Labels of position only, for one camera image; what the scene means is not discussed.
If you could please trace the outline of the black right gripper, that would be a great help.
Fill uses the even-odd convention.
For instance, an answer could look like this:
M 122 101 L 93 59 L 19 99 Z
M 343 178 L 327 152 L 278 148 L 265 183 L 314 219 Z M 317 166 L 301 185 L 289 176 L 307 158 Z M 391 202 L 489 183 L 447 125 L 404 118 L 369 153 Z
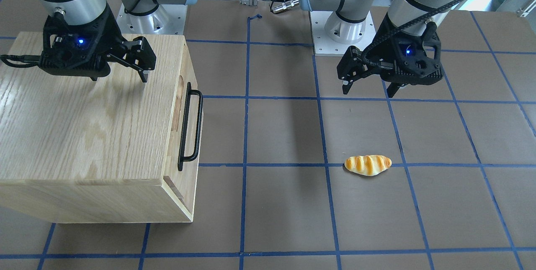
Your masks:
M 116 62 L 134 69 L 147 83 L 156 61 L 146 37 L 125 41 L 113 13 L 104 11 L 82 25 L 67 25 L 60 14 L 48 16 L 38 67 L 51 75 L 90 77 L 97 81 L 110 74 L 108 62 Z

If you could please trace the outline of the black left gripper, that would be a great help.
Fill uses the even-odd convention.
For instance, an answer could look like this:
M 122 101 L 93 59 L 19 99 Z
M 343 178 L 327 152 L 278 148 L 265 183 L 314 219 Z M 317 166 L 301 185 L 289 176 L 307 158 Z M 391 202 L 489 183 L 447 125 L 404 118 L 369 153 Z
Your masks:
M 381 79 L 390 82 L 386 88 L 389 98 L 393 98 L 403 84 L 432 85 L 443 78 L 441 42 L 436 30 L 437 25 L 432 21 L 421 36 L 400 31 L 369 51 L 366 58 L 370 62 L 392 64 L 379 71 Z M 349 46 L 337 64 L 344 95 L 362 78 L 363 68 L 360 49 Z

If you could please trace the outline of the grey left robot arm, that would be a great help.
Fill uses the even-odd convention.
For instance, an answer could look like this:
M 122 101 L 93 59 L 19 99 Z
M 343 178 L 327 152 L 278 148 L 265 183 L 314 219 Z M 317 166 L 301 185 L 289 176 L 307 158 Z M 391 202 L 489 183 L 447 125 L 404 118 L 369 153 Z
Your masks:
M 361 31 L 374 0 L 299 0 L 305 11 L 329 11 L 325 31 L 331 39 L 350 43 L 349 28 Z M 387 96 L 407 85 L 433 85 L 444 77 L 437 28 L 463 0 L 393 0 L 372 42 L 360 49 L 349 45 L 337 65 L 342 91 L 371 75 L 385 82 Z

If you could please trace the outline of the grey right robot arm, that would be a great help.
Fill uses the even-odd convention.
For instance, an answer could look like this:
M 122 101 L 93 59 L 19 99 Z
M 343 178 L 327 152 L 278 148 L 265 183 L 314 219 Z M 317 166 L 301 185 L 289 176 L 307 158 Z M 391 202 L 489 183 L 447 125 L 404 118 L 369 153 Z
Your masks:
M 163 33 L 172 22 L 165 5 L 193 5 L 197 0 L 122 0 L 129 28 L 138 37 L 122 35 L 107 0 L 39 0 L 48 16 L 43 49 L 37 56 L 2 55 L 14 68 L 38 67 L 64 77 L 97 81 L 111 73 L 110 62 L 135 70 L 146 83 L 157 56 L 145 35 Z

